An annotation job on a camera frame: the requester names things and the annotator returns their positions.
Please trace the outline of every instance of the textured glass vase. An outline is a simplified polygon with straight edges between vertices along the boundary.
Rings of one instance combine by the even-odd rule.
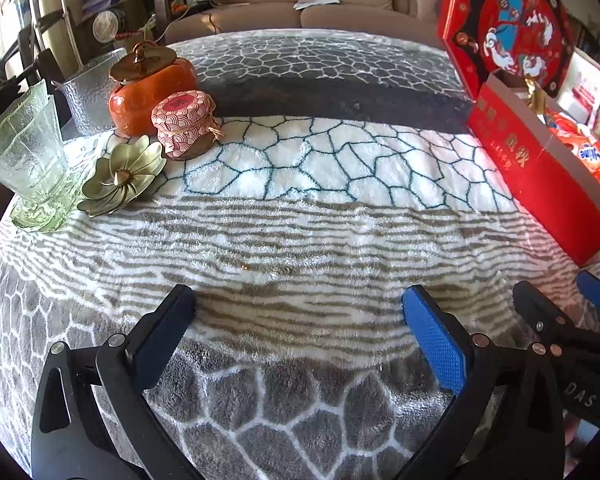
[[[56,103],[43,81],[0,116],[0,183],[20,197],[13,223],[30,231],[57,229],[80,199],[83,181],[70,171]]]
[[[109,78],[109,69],[125,54],[125,49],[119,48],[98,56],[59,86],[81,135],[92,136],[115,127],[109,113],[109,94],[116,82]]]

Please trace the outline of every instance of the red gift box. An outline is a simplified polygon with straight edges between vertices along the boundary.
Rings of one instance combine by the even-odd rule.
[[[573,53],[561,1],[443,0],[442,9],[438,33],[476,101],[469,127],[512,195],[574,262],[599,258],[600,184],[516,95],[526,93],[515,88],[520,76],[552,96],[560,88]]]

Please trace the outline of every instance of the small orange object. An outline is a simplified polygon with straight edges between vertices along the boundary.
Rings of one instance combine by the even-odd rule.
[[[197,90],[193,65],[174,50],[141,41],[131,54],[111,67],[109,77],[118,84],[109,96],[109,112],[118,131],[137,137],[154,134],[151,112],[175,92]]]
[[[553,120],[547,124],[551,133],[558,137],[571,153],[582,162],[589,173],[600,183],[600,143],[583,135],[578,124],[569,118],[547,108],[546,120]]]
[[[171,4],[171,12],[173,14],[179,14],[181,12],[184,12],[185,10],[189,9],[189,6],[183,5],[183,4]]]

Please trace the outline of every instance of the couch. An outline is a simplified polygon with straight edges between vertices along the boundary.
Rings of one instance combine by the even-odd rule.
[[[166,43],[261,28],[327,28],[368,32],[442,48],[436,37],[439,0],[392,0],[390,8],[347,3],[294,10],[299,0],[214,0],[217,7],[172,22]]]

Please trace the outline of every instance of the orange ceramic jar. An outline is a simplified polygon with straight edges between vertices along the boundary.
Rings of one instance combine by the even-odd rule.
[[[118,82],[109,96],[109,111],[118,131],[127,136],[154,134],[155,105],[173,93],[198,89],[193,65],[152,42],[138,43],[111,67],[109,76]]]

